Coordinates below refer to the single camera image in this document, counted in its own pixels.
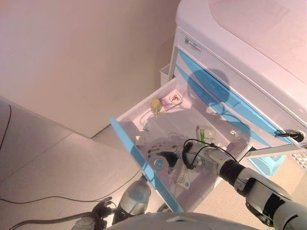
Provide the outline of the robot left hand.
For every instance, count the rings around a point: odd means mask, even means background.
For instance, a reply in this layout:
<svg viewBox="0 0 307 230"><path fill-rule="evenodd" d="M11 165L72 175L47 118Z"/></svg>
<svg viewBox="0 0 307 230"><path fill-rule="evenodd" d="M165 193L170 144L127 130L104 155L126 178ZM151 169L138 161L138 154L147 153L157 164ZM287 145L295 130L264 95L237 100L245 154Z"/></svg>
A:
<svg viewBox="0 0 307 230"><path fill-rule="evenodd" d="M108 196L99 201L93 208L93 212L100 218L104 219L111 214L115 214L117 210L116 204L112 201L112 197Z"/></svg>

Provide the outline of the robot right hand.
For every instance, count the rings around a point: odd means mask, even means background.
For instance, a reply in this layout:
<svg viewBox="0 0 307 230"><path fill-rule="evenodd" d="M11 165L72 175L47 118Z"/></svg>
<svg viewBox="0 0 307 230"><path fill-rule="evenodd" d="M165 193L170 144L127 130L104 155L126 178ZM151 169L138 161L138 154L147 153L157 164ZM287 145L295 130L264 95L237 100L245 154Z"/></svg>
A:
<svg viewBox="0 0 307 230"><path fill-rule="evenodd" d="M171 141L159 141L149 143L145 151L149 164L156 171L166 169L169 175L174 169L188 170L190 162L188 152L192 148L192 143L176 144Z"/></svg>

